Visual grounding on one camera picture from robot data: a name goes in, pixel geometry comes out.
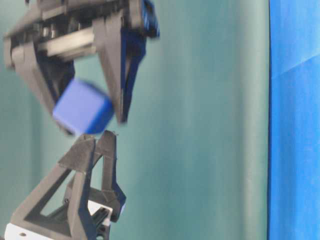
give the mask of blue panel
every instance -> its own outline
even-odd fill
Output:
[[[78,79],[69,83],[53,110],[53,117],[77,135],[101,133],[113,114],[108,96]]]
[[[272,77],[320,54],[320,1],[270,0]]]
[[[320,239],[320,1],[270,0],[269,239]]]

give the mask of gripper jaw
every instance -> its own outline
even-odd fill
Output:
[[[70,160],[74,159],[75,155],[81,153],[84,149],[82,147],[83,139],[87,141],[88,138],[91,138],[91,136],[81,136],[60,162],[70,162]],[[103,158],[101,190],[91,187],[89,200],[111,208],[112,215],[110,220],[117,222],[126,203],[126,196],[117,183],[117,137],[111,131],[105,131],[97,141],[93,155],[93,167],[101,158]],[[69,202],[72,198],[73,187],[74,178],[67,185],[64,202]]]
[[[90,187],[92,169],[103,157],[101,190]],[[106,131],[100,140],[82,135],[52,171],[13,213],[5,231],[6,240],[96,240],[109,239],[110,221],[116,222],[126,196],[116,182],[116,136]],[[49,215],[42,210],[67,176],[62,205]]]
[[[52,114],[75,76],[74,60],[98,54],[117,121],[125,123],[146,39],[158,36],[149,0],[38,0],[4,37],[4,62]]]

